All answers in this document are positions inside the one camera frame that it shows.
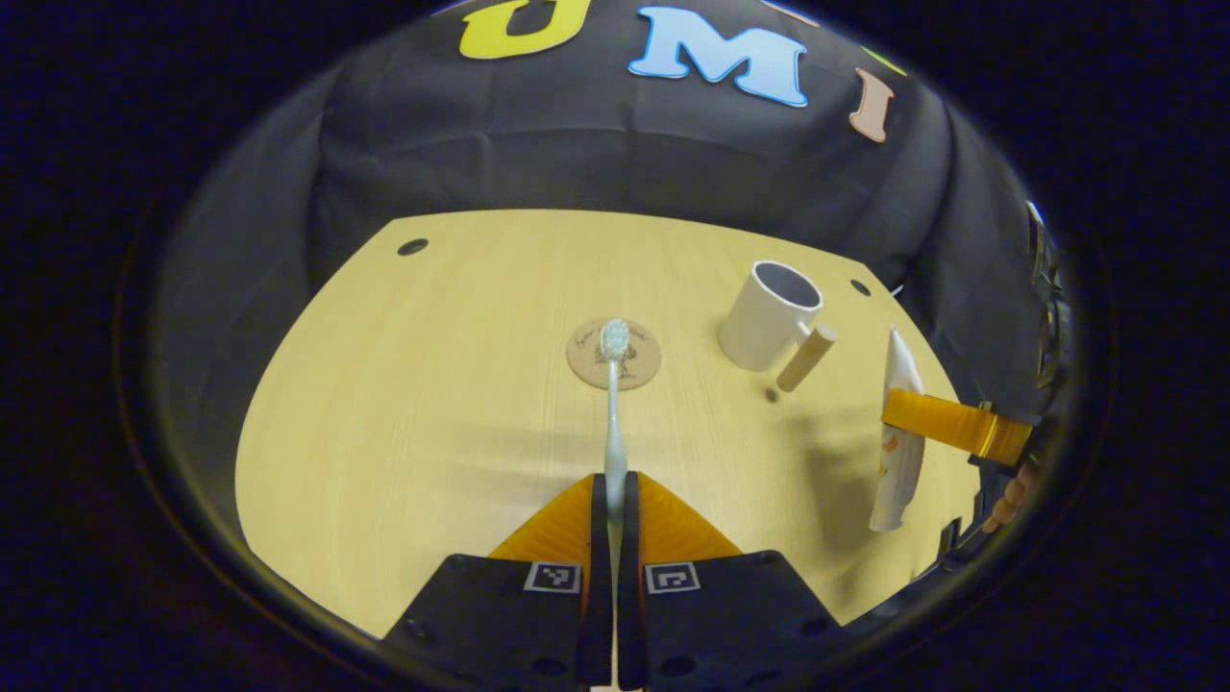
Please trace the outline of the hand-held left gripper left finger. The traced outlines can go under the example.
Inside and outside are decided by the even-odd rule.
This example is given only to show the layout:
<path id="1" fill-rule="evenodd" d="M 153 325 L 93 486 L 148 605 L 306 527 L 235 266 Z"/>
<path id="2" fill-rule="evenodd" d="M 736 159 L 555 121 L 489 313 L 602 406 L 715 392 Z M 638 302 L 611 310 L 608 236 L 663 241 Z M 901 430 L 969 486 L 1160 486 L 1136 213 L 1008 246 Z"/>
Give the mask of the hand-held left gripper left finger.
<path id="1" fill-rule="evenodd" d="M 613 680 L 613 569 L 601 474 L 569 486 L 491 556 L 445 556 L 383 639 L 455 688 Z"/>

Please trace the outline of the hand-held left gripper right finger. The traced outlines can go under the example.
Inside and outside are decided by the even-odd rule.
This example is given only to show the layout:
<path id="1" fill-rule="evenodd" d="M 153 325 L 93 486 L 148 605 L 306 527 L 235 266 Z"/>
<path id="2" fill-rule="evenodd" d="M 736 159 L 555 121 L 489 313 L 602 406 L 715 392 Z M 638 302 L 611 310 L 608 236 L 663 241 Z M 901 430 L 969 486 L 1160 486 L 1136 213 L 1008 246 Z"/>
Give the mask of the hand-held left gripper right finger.
<path id="1" fill-rule="evenodd" d="M 808 690 L 847 648 L 779 551 L 744 552 L 661 482 L 625 481 L 617 576 L 624 690 Z"/>

